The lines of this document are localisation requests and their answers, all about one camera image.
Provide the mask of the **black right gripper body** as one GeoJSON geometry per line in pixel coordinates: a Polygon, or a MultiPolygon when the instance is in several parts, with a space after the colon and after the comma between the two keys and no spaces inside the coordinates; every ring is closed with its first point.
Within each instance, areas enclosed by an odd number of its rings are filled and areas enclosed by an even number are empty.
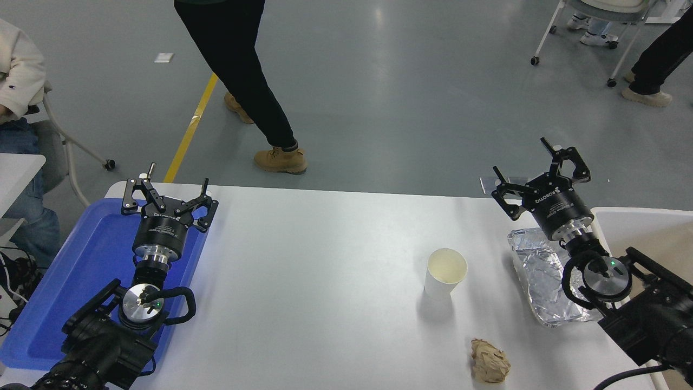
{"type": "Polygon", "coordinates": [[[594,220],[569,178],[543,174],[526,185],[532,190],[524,195],[524,208],[549,240],[559,241],[575,225],[586,228],[594,220]]]}

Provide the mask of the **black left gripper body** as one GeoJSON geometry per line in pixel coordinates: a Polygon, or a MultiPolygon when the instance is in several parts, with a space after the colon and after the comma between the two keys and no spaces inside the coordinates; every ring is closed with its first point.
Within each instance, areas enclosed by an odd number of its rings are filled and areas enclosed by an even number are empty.
{"type": "Polygon", "coordinates": [[[188,228],[192,225],[192,213],[176,215],[183,200],[164,198],[166,209],[161,211],[153,202],[146,203],[140,212],[141,222],[135,234],[132,251],[144,255],[146,247],[160,246],[169,255],[181,255],[187,239],[188,228]]]}

